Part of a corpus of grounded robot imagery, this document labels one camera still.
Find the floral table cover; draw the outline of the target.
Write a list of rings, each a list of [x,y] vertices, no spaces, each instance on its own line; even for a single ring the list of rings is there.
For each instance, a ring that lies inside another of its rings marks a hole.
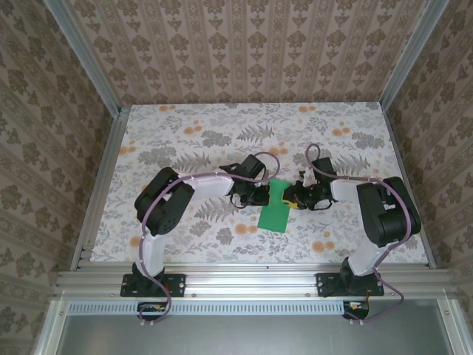
[[[134,202],[164,167],[183,175],[210,172],[259,153],[270,174],[287,182],[307,160],[331,159],[340,175],[401,174],[377,103],[189,104],[131,108],[91,250],[92,262],[137,259],[141,237]],[[227,197],[190,204],[168,235],[169,263],[340,263],[364,238],[353,203],[322,202],[291,210],[284,232],[261,229],[260,210]]]

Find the black power connector box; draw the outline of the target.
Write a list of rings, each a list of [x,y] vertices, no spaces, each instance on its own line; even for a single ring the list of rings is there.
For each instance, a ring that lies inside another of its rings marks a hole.
[[[166,314],[167,309],[167,301],[139,302],[137,304],[137,316],[146,322],[156,322]]]
[[[370,304],[368,301],[344,301],[343,318],[346,320],[364,320],[370,311]]]

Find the grey metal panel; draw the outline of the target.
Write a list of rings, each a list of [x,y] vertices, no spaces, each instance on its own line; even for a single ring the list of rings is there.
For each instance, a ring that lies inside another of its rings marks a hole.
[[[372,322],[338,315],[74,314],[50,305],[33,355],[473,355],[455,300],[409,300]]]

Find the aluminium table side rail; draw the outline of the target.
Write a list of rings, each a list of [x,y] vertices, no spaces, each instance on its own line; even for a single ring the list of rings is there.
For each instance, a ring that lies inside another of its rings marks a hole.
[[[402,155],[401,155],[400,149],[398,148],[398,144],[397,144],[397,141],[395,139],[395,134],[394,134],[393,129],[391,127],[389,117],[387,115],[387,112],[386,112],[385,108],[383,108],[382,104],[379,104],[379,106],[381,108],[381,112],[384,116],[384,120],[385,120],[385,123],[387,125],[387,129],[388,129],[388,132],[389,132],[389,137],[390,137],[393,149],[395,151],[395,155],[396,155],[396,159],[397,159],[397,162],[398,162],[398,165],[399,165],[399,169],[401,170],[401,176],[402,176],[402,178],[404,180],[404,183],[406,185],[406,190],[408,191],[409,196],[411,197],[415,208],[418,210],[418,214],[420,214],[421,210],[417,205],[417,201],[415,199],[412,187],[410,185],[408,174],[406,172],[406,165],[402,160]],[[436,262],[435,262],[434,255],[432,253],[432,249],[429,245],[428,237],[426,235],[426,231],[425,231],[425,228],[424,228],[424,223],[421,224],[421,231],[418,233],[418,236],[421,239],[421,242],[422,242],[422,245],[423,245],[423,249],[424,249],[424,252],[425,252],[425,255],[426,255],[428,267],[436,269],[437,265],[436,265]]]
[[[112,182],[113,172],[125,135],[130,110],[130,106],[121,107],[119,115],[112,121],[109,136],[103,151],[103,157],[95,179],[95,185],[89,199],[89,205],[72,258],[70,271],[77,271],[80,268],[82,254],[89,257],[91,250],[94,248],[106,198],[109,193],[110,183]]]

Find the aluminium frame post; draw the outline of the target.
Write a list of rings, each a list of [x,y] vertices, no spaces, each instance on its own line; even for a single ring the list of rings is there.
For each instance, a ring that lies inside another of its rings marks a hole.
[[[429,39],[432,31],[446,9],[449,0],[429,0],[415,29],[412,32],[404,51],[392,71],[384,87],[379,103],[384,112],[391,106],[398,91],[405,82],[409,71],[419,58],[422,49]]]
[[[44,2],[85,69],[86,74],[93,83],[110,115],[113,119],[116,119],[120,115],[121,104],[119,103],[118,97],[113,92],[105,72],[101,69],[101,66],[94,56],[92,46],[82,33],[78,22],[74,19],[69,6],[64,0],[44,0]]]

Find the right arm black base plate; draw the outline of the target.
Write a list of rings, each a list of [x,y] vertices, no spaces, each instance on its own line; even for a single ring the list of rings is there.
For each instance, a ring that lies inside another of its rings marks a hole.
[[[384,296],[384,287],[374,274],[343,279],[340,273],[318,273],[316,281],[320,297]]]

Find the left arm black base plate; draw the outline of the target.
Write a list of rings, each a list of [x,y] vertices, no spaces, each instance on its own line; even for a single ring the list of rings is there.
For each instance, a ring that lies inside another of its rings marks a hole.
[[[171,297],[183,297],[186,289],[186,275],[162,274],[158,280]],[[141,274],[123,276],[120,295],[122,297],[166,297],[165,292],[148,277]]]

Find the green paper sheet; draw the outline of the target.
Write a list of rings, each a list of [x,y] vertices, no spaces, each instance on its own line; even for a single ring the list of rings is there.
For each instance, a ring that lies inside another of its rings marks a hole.
[[[284,180],[273,179],[269,182],[269,204],[263,206],[259,215],[258,228],[285,233],[290,207],[283,201],[284,191],[291,184]]]

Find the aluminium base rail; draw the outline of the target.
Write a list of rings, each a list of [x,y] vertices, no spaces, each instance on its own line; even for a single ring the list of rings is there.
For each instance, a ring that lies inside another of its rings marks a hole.
[[[170,274],[186,276],[186,300],[316,300],[314,266],[192,266],[171,268]],[[425,266],[380,269],[385,300],[401,292],[408,300],[453,298],[455,289],[444,270]],[[62,272],[53,296],[64,300],[119,300],[124,268],[82,268]]]

